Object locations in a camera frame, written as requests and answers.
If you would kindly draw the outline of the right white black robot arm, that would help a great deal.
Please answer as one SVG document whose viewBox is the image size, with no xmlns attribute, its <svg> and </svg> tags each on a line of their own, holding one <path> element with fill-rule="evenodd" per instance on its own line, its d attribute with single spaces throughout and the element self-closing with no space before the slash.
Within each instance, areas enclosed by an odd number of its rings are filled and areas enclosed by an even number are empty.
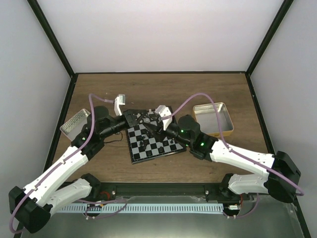
<svg viewBox="0 0 317 238">
<path fill-rule="evenodd" d="M 290 156 L 260 153 L 225 144 L 222 140 L 201 132 L 200 125 L 190 116 L 168 126 L 145 123 L 144 127 L 156 140 L 165 138 L 185 145 L 199 160 L 229 164 L 249 172 L 247 175 L 226 174 L 220 194 L 230 200 L 237 194 L 264 193 L 274 199 L 292 203 L 296 197 L 301 173 Z"/>
</svg>

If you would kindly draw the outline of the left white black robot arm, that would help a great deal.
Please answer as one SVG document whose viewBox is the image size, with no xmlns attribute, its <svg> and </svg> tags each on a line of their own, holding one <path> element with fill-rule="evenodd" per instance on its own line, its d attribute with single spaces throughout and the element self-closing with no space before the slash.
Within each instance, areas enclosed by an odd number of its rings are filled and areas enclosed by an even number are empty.
<svg viewBox="0 0 317 238">
<path fill-rule="evenodd" d="M 67 121 L 65 127 L 72 130 L 73 140 L 63 155 L 34 181 L 23 188 L 15 186 L 8 194 L 11 219 L 24 227 L 20 231 L 36 233 L 63 206 L 81 198 L 98 199 L 101 187 L 91 174 L 64 188 L 61 185 L 103 149 L 107 137 L 136 126 L 146 113 L 129 109 L 112 117 L 105 106 L 96 106 Z"/>
</svg>

